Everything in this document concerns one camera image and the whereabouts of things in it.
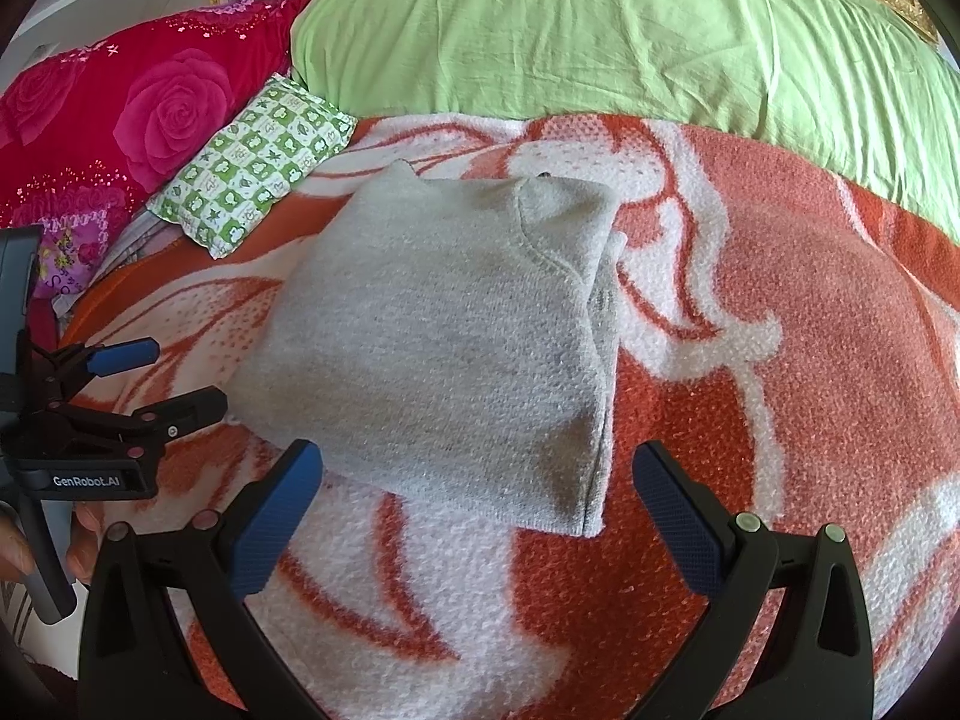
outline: green and white checkered pillow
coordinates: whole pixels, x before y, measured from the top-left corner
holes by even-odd
[[[357,119],[276,74],[147,208],[214,259],[234,251],[272,204],[349,143]]]

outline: green bedding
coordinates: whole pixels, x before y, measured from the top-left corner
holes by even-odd
[[[310,91],[358,117],[575,111],[789,148],[960,242],[960,76],[874,0],[314,0]]]

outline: human hand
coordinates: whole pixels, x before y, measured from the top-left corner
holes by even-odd
[[[66,565],[74,576],[85,584],[93,577],[99,549],[100,518],[102,512],[93,504],[78,503],[73,509],[73,526]],[[37,569],[34,556],[13,521],[0,514],[0,581],[23,581],[23,575]]]

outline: metal screw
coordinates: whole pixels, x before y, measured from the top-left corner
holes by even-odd
[[[193,519],[190,520],[190,523],[198,531],[208,531],[219,521],[220,515],[218,512],[214,512],[213,509],[204,509],[203,512],[197,512],[194,514]]]
[[[130,532],[130,525],[126,522],[114,522],[107,528],[107,539],[110,541],[123,541]]]
[[[844,533],[843,528],[839,525],[834,525],[830,523],[824,528],[824,533],[827,535],[831,541],[836,541],[838,544],[842,544],[844,539],[847,537],[847,534]]]
[[[762,524],[753,512],[741,512],[736,516],[736,527],[747,533],[756,533]]]

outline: folded gray sweater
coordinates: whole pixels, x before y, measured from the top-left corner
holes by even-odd
[[[334,218],[227,386],[277,446],[526,528],[603,527],[618,202],[565,178],[422,180],[397,162]]]

